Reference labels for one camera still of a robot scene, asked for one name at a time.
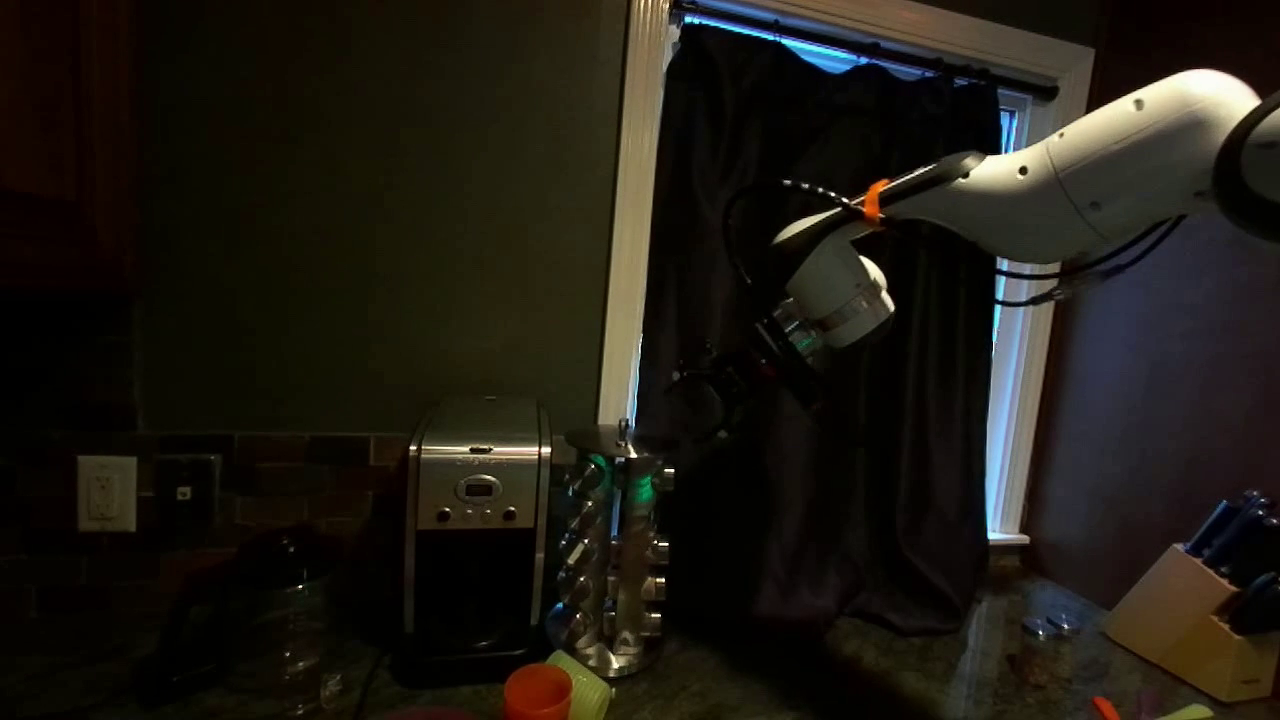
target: plastic cup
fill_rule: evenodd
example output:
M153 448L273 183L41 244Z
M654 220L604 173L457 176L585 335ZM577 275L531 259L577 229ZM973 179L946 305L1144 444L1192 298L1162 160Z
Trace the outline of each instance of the plastic cup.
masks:
M573 680L554 665L525 665L502 689L504 720L567 720Z

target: coffee maker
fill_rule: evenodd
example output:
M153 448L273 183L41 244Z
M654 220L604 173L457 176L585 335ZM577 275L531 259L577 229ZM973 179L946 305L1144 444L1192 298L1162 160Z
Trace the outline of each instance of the coffee maker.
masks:
M497 682L547 650L539 632L552 436L535 400L452 397L410 442L406 687Z

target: window frame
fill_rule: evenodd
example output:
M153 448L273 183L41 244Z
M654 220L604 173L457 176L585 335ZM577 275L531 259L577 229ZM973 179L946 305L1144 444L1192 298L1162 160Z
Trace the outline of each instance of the window frame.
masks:
M998 68L1001 72L1051 81L1059 86L1052 102L1032 102L1027 142L1084 114L1093 49L989 20L913 3L911 0L751 0L708 6L728 8L762 19L781 18L791 27L809 27L852 40L928 50L947 60ZM623 69L622 118L596 421L635 416L640 366L640 332L649 263L662 86L671 53L671 0L631 0ZM1056 269L1005 263L1010 269ZM1010 297L1021 297L1041 283L1005 283ZM1012 309L998 318L1002 342L992 356L988 413L988 532L993 543L1025 543L1021 533L1027 480L1036 437L1053 305Z

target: granite countertop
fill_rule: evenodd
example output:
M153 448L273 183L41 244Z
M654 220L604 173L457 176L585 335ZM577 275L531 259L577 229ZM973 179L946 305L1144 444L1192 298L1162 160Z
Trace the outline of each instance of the granite countertop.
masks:
M1065 662L1071 682L1036 688L1012 671L1010 656L1028 614L1065 611L1083 625L1069 641ZM1140 660L1103 637L1102 612L1089 602L1020 571L992 577L965 628L940 637L902 638L877 625L846 619L820 643L797 644L780 655L726 651L673 635L663 656L644 673L616 683L608 717L613 720L808 719L808 717L946 717L1039 719L1097 717L1089 701L1110 698L1123 717L1137 717L1143 691L1171 712L1199 702L1219 717L1280 719L1280 702L1263 700L1234 706L1211 701L1192 687ZM79 659L6 659L0 665L0 698L17 716L230 719L253 717L260 707L234 693L214 689L179 703L145 712L120 688L133 659L148 643L118 638ZM372 648L349 653L355 680L375 657ZM477 717L499 717L500 685L408 691L383 667L370 688L366 717L412 705L453 706ZM348 703L334 712L349 717Z

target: wooden knife block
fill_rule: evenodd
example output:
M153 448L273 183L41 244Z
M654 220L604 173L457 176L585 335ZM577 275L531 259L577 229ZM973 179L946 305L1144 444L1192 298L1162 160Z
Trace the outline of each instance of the wooden knife block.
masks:
M1233 633L1217 615L1238 592L1175 544L1124 596L1102 629L1222 702L1267 697L1280 633Z

